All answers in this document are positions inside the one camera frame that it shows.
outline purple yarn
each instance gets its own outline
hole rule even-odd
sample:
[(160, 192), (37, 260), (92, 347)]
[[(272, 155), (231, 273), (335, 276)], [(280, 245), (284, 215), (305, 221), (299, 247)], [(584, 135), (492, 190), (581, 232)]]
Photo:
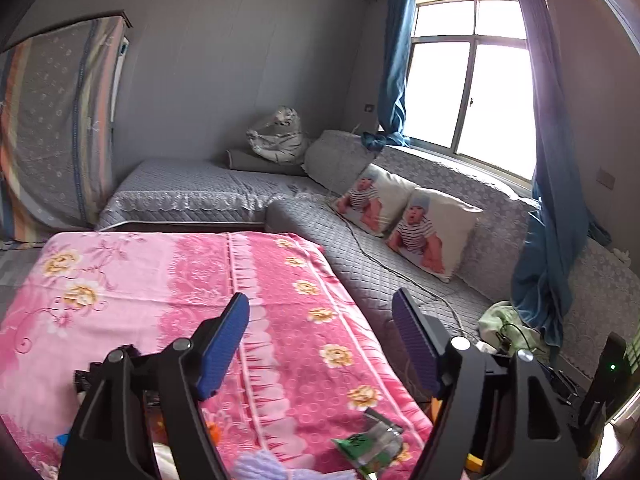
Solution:
[(311, 469), (287, 469), (266, 450), (243, 453), (234, 466), (236, 480), (356, 480), (354, 470), (322, 474)]

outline blue gripper pad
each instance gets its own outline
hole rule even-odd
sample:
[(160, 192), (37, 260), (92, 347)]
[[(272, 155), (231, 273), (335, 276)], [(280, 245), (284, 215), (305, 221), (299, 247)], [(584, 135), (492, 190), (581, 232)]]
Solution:
[(419, 317), (423, 314), (416, 310), (417, 307), (408, 301), (402, 290), (394, 294), (391, 302), (394, 324), (414, 365), (420, 385), (437, 396), (442, 386), (438, 373), (438, 355), (420, 322)]
[(249, 323), (249, 300), (244, 294), (233, 296), (218, 318), (218, 330), (202, 353), (201, 376), (196, 383), (200, 400), (209, 399), (222, 384), (242, 334)]

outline pillow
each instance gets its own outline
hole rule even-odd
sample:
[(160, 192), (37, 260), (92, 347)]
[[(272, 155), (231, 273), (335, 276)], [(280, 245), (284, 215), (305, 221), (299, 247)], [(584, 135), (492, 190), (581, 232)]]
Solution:
[(266, 158), (255, 155), (249, 150), (226, 150), (228, 167), (237, 171), (258, 171), (259, 173), (277, 173), (282, 175), (306, 176), (301, 166), (276, 164)]
[(386, 244), (449, 283), (480, 213), (481, 209), (451, 195), (417, 187)]
[(325, 130), (306, 150), (303, 168), (312, 180), (342, 195), (376, 155), (362, 145), (357, 135)]
[(413, 182), (369, 164), (333, 208), (367, 233), (382, 236), (400, 216)]

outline wall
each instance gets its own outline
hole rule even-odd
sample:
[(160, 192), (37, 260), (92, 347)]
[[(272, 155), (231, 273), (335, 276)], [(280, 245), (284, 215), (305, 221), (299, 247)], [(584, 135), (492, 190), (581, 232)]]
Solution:
[(280, 104), (314, 135), (339, 126), (364, 0), (37, 0), (14, 40), (113, 9), (133, 24), (114, 131), (119, 177), (152, 156), (220, 157)]
[[(603, 0), (549, 0), (561, 49), (562, 77), (587, 206), (629, 250), (640, 273), (640, 56)], [(371, 1), (342, 128), (376, 127), (386, 0)], [(616, 177), (613, 190), (596, 181), (599, 168)]]

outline yellow flower print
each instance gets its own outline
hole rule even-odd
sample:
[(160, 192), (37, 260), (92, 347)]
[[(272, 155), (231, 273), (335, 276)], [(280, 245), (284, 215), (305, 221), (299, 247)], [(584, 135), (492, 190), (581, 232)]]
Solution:
[(375, 408), (378, 405), (378, 401), (382, 399), (382, 394), (373, 386), (363, 384), (350, 390), (347, 397), (350, 399), (349, 407), (352, 410), (363, 412), (367, 408)]
[(331, 323), (334, 320), (334, 318), (335, 318), (335, 312), (330, 308), (323, 308), (323, 307), (312, 308), (309, 311), (308, 316), (306, 316), (306, 319), (308, 321), (313, 321), (314, 323), (317, 323), (317, 324)]
[(320, 351), (320, 357), (329, 368), (342, 368), (353, 364), (351, 351), (340, 345), (324, 345)]
[(92, 282), (74, 282), (65, 291), (63, 300), (75, 310), (91, 308), (98, 302), (98, 285)]
[(284, 262), (290, 267), (304, 267), (306, 265), (302, 258), (296, 258), (295, 256), (288, 256), (284, 259)]
[(54, 254), (44, 262), (44, 275), (55, 276), (61, 272), (66, 272), (74, 264), (80, 261), (80, 254), (75, 251), (62, 251)]
[(276, 245), (278, 247), (295, 247), (295, 245), (293, 244), (293, 242), (290, 242), (289, 240), (287, 240), (286, 238), (278, 238), (276, 240)]
[(409, 451), (409, 445), (406, 442), (402, 443), (402, 449), (400, 453), (396, 455), (391, 465), (399, 465), (402, 462), (406, 462), (407, 460), (411, 460), (412, 458), (411, 451)]
[(303, 294), (304, 296), (317, 296), (320, 294), (318, 286), (306, 280), (297, 280), (293, 284), (293, 288), (297, 290), (298, 294)]

